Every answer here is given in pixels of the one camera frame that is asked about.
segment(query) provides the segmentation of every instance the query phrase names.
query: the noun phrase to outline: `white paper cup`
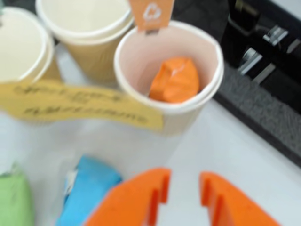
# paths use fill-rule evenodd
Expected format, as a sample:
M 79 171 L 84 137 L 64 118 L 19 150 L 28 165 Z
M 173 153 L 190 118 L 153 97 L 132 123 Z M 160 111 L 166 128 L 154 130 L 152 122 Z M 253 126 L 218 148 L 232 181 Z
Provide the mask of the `white paper cup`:
M 189 57 L 197 67 L 202 91 L 181 103 L 168 104 L 147 97 L 162 62 Z M 120 42 L 114 58 L 117 81 L 137 101 L 158 109 L 164 116 L 162 133 L 184 132 L 195 121 L 204 104 L 217 92 L 224 64 L 218 42 L 206 32 L 181 22 L 170 22 L 158 34 L 131 30 Z
M 5 7 L 1 22 L 0 82 L 46 77 L 60 81 L 59 71 L 49 69 L 49 54 L 54 57 L 52 40 L 37 17 L 21 8 Z
M 37 0 L 36 9 L 88 78 L 116 80 L 114 52 L 133 24 L 126 0 Z

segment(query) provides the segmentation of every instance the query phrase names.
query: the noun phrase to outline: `orange crumpled paper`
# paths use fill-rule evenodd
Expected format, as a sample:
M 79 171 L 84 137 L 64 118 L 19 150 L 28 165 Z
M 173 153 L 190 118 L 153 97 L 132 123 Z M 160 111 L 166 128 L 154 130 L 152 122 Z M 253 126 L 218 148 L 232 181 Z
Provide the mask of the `orange crumpled paper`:
M 168 103 L 182 103 L 200 91 L 198 71 L 189 58 L 165 61 L 155 77 L 149 97 Z

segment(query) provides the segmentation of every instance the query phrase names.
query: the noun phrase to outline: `gray textured surface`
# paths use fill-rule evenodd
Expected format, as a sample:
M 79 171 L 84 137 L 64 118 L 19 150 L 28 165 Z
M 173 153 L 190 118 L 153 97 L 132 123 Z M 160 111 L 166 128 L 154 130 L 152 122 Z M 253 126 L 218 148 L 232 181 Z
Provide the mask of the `gray textured surface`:
M 4 0 L 4 2 L 6 5 L 35 11 L 34 0 Z M 176 0 L 174 17 L 207 31 L 220 41 L 227 23 L 227 1 Z M 251 120 L 251 123 L 259 125 L 259 128 L 273 135 L 269 139 L 280 141 L 301 156 L 301 116 L 290 107 L 273 98 L 249 78 L 242 77 L 228 65 L 219 94 L 231 103 L 232 106 L 228 106 L 230 111 L 238 109 Z
M 219 93 L 301 156 L 301 116 L 228 65 Z

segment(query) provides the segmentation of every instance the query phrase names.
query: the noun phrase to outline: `green object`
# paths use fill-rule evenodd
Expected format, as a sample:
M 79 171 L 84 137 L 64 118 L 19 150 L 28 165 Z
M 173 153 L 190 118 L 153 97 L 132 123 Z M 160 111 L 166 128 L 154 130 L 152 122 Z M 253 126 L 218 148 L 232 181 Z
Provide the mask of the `green object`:
M 17 166 L 0 176 L 0 226 L 34 226 L 30 185 Z

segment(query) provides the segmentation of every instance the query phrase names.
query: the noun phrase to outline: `yellow paper strip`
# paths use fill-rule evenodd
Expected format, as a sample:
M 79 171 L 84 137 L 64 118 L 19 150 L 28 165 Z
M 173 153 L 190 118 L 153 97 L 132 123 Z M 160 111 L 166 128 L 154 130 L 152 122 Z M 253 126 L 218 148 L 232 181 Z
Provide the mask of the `yellow paper strip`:
M 56 82 L 0 84 L 0 108 L 26 120 L 104 118 L 146 129 L 162 129 L 162 114 L 111 89 Z

